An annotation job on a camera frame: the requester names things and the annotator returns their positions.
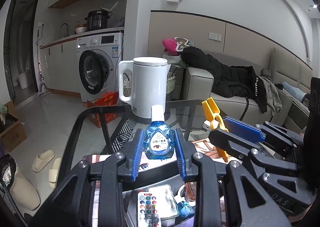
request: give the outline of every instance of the remote control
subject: remote control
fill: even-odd
[[[161,227],[156,199],[152,193],[138,193],[138,227]]]

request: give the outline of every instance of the cardboard box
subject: cardboard box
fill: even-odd
[[[26,138],[26,132],[23,125],[17,118],[17,111],[13,105],[13,102],[5,104],[8,108],[8,116],[14,121],[7,129],[0,134],[0,142],[4,144],[8,152],[11,152],[16,146],[22,143]]]
[[[119,93],[116,92],[109,92],[103,95],[102,98],[96,100],[96,101],[87,101],[87,108],[96,107],[96,106],[110,106],[110,105],[116,105],[118,101]],[[106,122],[109,123],[112,120],[116,119],[118,117],[118,114],[105,114]],[[101,122],[100,117],[98,114],[93,114],[89,116],[90,122],[92,122],[95,126],[98,128],[101,128]]]

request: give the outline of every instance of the light switch panel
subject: light switch panel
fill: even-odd
[[[209,39],[221,41],[221,34],[209,32]]]

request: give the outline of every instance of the laundry basket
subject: laundry basket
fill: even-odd
[[[168,72],[167,91],[166,91],[166,96],[165,96],[166,102],[172,100],[173,90],[174,90],[175,83],[176,83],[176,74],[177,74],[177,69],[175,69],[173,72]],[[131,95],[131,76],[127,76],[127,78],[124,80],[123,92],[124,92],[125,97],[128,97]]]

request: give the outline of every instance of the pink plush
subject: pink plush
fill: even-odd
[[[171,38],[171,39],[165,39],[162,41],[162,44],[164,45],[164,47],[167,49],[167,51],[169,51],[169,53],[172,56],[178,56],[179,54],[176,51],[177,48],[177,41],[175,40],[175,38]]]

